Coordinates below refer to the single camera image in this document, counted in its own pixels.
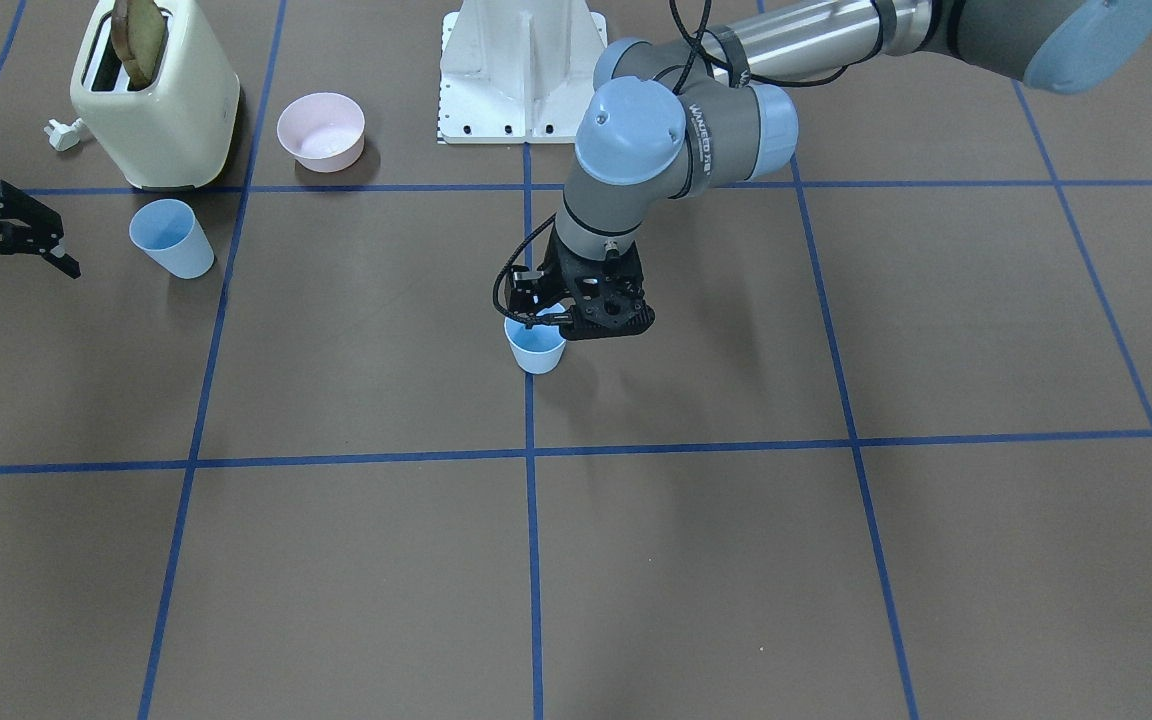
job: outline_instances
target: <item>blue joint cap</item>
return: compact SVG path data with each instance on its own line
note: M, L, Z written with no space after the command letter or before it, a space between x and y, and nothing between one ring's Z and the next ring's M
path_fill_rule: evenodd
M758 97L758 161L749 179L783 168L799 145L799 112L781 88L753 85Z
M1100 85L1152 32L1152 0L1087 0L1025 68L1025 85L1075 94Z
M616 65L621 65L621 58L641 41L646 40L641 37L622 37L602 51L598 56L598 63L594 65L594 90L607 85L607 81L612 79L612 74L616 71Z
M576 160L596 181L638 184L669 167L685 134L682 104L667 86L617 77L594 91L576 131Z

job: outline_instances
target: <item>gray floor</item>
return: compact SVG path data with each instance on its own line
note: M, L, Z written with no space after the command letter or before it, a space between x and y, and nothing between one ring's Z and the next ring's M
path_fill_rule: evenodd
M244 108L175 281L38 129L90 1L0 1L0 177L83 266L0 259L0 719L1152 717L1152 37L795 92L794 168L653 210L654 328L531 378L488 287L571 150L435 145L460 3L200 3Z

